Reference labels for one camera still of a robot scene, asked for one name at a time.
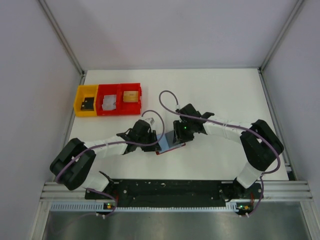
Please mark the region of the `black credit card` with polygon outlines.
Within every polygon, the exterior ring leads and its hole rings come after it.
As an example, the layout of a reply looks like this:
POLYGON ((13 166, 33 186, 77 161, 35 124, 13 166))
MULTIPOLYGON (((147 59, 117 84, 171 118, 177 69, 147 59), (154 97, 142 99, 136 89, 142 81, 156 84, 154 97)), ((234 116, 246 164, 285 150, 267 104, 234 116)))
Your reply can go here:
POLYGON ((176 137, 175 137, 175 131, 174 130, 171 130, 169 132, 166 132, 165 133, 165 138, 166 138, 166 141, 167 141, 167 145, 170 149, 172 148, 176 148, 179 146, 177 140, 176 140, 176 137))

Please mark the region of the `red leather card holder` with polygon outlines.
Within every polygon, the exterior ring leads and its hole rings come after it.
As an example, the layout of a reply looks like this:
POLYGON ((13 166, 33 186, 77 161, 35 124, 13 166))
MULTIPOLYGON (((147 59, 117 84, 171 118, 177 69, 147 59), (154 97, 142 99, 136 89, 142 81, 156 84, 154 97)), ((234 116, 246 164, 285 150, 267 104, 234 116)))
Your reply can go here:
POLYGON ((164 154, 164 153, 173 151, 173 150, 175 150, 175 149, 184 147, 184 146, 186 145, 185 143, 180 143, 180 144, 178 145, 178 147, 169 148, 169 147, 168 147, 167 140, 166 140, 166 137, 165 137, 165 134, 164 134, 164 136, 161 138, 161 140, 158 142, 161 150, 158 150, 158 151, 155 152, 157 155, 161 155, 161 154, 164 154))

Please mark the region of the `gold credit card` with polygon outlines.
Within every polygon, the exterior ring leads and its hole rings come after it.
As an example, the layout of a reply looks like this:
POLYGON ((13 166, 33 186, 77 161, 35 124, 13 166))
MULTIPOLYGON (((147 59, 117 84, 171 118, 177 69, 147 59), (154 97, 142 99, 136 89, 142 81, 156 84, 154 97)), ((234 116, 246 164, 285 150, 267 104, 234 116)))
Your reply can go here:
POLYGON ((124 103, 137 103, 140 99, 138 91, 124 91, 123 102, 124 103))

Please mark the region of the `silver VIP credit card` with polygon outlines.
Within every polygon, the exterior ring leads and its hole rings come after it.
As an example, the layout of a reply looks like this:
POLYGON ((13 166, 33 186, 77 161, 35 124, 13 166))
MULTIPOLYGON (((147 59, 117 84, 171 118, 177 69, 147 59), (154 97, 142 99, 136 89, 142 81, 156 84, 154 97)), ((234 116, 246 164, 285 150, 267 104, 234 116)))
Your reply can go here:
POLYGON ((110 111, 109 104, 111 103, 111 101, 117 102, 117 96, 115 94, 105 95, 103 97, 103 101, 102 101, 102 105, 101 105, 103 111, 110 111))

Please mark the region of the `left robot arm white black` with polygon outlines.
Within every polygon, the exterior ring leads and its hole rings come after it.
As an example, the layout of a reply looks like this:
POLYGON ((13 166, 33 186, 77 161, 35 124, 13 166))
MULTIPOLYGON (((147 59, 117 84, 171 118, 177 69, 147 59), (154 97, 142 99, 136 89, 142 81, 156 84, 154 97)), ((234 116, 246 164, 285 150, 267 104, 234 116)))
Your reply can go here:
POLYGON ((111 179, 97 169, 98 162, 108 157, 122 156, 140 147, 146 152, 158 151, 156 131, 152 129, 154 119, 139 119, 126 132, 91 142, 71 139, 53 160, 49 169, 59 184, 73 191, 78 188, 103 191, 111 179))

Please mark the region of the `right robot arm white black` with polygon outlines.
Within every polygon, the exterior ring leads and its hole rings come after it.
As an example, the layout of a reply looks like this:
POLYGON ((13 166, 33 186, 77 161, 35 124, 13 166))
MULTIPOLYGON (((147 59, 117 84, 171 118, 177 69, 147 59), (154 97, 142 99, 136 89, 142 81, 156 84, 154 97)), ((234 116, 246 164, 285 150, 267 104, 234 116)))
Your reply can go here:
POLYGON ((176 109, 175 113, 180 120, 173 122, 174 143, 190 142, 198 133, 223 137, 242 145, 247 162, 233 181, 233 188, 239 192, 249 189, 284 151, 283 144, 264 120, 253 123, 226 120, 211 112, 200 114, 190 103, 176 109))

